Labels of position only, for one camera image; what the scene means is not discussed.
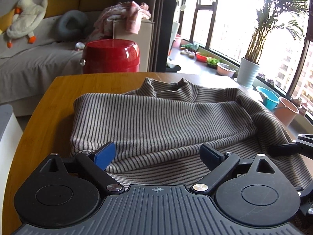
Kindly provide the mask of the grey striped knit sweater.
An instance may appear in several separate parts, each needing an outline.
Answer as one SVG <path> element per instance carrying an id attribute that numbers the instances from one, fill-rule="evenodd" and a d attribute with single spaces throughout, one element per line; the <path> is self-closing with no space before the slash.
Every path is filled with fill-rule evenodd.
<path id="1" fill-rule="evenodd" d="M 87 93 L 74 102 L 72 155 L 113 142 L 106 172 L 124 186 L 191 186 L 208 174 L 200 160 L 206 143 L 241 158 L 290 143 L 283 125 L 237 88 L 205 88 L 181 79 L 146 78 L 126 94 Z"/>

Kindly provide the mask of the pink plastic bucket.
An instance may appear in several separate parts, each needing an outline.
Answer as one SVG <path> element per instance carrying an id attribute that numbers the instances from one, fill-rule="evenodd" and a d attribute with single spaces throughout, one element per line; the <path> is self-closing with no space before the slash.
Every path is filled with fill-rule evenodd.
<path id="1" fill-rule="evenodd" d="M 289 126 L 296 115 L 299 114 L 299 109 L 288 99 L 279 97 L 279 103 L 274 108 L 274 115 L 285 126 Z"/>

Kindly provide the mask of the blue plastic basin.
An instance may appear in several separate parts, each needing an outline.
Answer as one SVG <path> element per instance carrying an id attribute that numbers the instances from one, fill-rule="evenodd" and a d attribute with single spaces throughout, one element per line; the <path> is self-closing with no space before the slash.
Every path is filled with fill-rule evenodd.
<path id="1" fill-rule="evenodd" d="M 279 103 L 277 95 L 264 87 L 256 87 L 256 90 L 260 93 L 264 106 L 273 111 Z"/>

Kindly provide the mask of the white ribbed plant pot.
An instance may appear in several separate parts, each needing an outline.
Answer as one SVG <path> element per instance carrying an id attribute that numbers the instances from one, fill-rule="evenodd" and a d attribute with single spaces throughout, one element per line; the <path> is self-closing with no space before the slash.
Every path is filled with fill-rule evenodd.
<path id="1" fill-rule="evenodd" d="M 245 58 L 241 59 L 237 82 L 244 87 L 252 87 L 260 66 Z"/>

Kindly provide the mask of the white grey storage box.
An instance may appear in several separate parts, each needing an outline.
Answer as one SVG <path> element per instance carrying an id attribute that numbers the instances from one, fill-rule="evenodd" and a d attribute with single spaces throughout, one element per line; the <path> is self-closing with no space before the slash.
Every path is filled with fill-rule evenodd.
<path id="1" fill-rule="evenodd" d="M 1 175 L 1 216 L 3 212 L 4 194 L 11 164 L 23 134 L 11 105 L 1 105 L 1 144 L 0 144 L 0 175 Z"/>

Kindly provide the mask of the red round stool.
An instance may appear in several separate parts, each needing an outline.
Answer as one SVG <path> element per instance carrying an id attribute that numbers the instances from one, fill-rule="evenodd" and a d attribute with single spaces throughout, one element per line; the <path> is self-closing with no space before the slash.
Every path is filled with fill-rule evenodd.
<path id="1" fill-rule="evenodd" d="M 84 74 L 138 72 L 137 43 L 123 39 L 102 39 L 87 43 L 79 61 Z"/>

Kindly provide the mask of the red plastic bowl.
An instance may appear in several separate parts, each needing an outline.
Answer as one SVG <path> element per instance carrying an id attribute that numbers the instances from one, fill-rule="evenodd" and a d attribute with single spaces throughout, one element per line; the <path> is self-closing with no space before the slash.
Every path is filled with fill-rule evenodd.
<path id="1" fill-rule="evenodd" d="M 206 63 L 207 62 L 207 56 L 205 56 L 204 54 L 197 52 L 196 53 L 196 60 L 202 63 Z"/>

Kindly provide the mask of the grey covered sofa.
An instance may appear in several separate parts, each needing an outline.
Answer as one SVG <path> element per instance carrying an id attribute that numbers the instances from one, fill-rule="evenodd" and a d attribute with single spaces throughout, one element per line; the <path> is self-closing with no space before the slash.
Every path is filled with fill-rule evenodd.
<path id="1" fill-rule="evenodd" d="M 23 37 L 8 48 L 1 34 L 1 104 L 11 105 L 17 117 L 33 113 L 56 77 L 82 74 L 82 52 L 75 50 L 75 41 L 63 41 L 56 34 L 58 19 L 43 19 L 33 44 Z"/>

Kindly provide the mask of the grey neck pillow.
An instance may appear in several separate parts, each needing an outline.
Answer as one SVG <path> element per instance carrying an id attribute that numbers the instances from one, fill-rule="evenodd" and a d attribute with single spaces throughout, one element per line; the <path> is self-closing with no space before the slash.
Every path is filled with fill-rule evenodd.
<path id="1" fill-rule="evenodd" d="M 89 19 L 84 12 L 71 10 L 63 14 L 56 24 L 56 34 L 61 41 L 69 41 L 83 36 Z"/>

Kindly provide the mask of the pink crumpled blanket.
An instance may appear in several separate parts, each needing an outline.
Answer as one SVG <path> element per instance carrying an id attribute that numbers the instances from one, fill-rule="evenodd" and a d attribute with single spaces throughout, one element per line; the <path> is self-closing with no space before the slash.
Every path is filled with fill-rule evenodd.
<path id="1" fill-rule="evenodd" d="M 91 37 L 104 37 L 112 35 L 113 21 L 126 20 L 125 30 L 128 33 L 138 34 L 141 28 L 141 21 L 149 20 L 151 14 L 146 3 L 138 5 L 135 1 L 118 3 L 105 8 L 94 23 L 94 30 Z"/>

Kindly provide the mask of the green palm plant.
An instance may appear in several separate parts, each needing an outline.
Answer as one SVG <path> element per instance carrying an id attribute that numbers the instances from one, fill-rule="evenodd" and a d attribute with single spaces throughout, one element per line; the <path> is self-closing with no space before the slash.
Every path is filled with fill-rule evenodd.
<path id="1" fill-rule="evenodd" d="M 275 29 L 287 30 L 294 40 L 303 38 L 304 30 L 297 18 L 309 14 L 307 0 L 262 0 L 263 6 L 257 9 L 257 26 L 249 43 L 245 59 L 258 64 L 265 41 Z"/>

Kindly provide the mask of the white goose plush toy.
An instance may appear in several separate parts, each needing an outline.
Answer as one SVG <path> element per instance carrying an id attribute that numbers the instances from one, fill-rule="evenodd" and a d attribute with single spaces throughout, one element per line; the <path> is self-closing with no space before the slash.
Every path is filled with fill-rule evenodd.
<path id="1" fill-rule="evenodd" d="M 19 0 L 16 4 L 11 25 L 6 30 L 7 47 L 12 47 L 13 39 L 28 38 L 28 43 L 36 41 L 34 30 L 46 15 L 48 0 L 36 4 L 33 0 Z"/>

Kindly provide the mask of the yellow cushion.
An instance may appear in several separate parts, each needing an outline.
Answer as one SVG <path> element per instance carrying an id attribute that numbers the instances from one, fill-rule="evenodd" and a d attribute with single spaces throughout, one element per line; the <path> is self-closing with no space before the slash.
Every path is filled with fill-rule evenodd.
<path id="1" fill-rule="evenodd" d="M 12 24 L 15 9 L 12 9 L 7 14 L 0 16 L 0 33 L 4 33 L 7 28 Z"/>

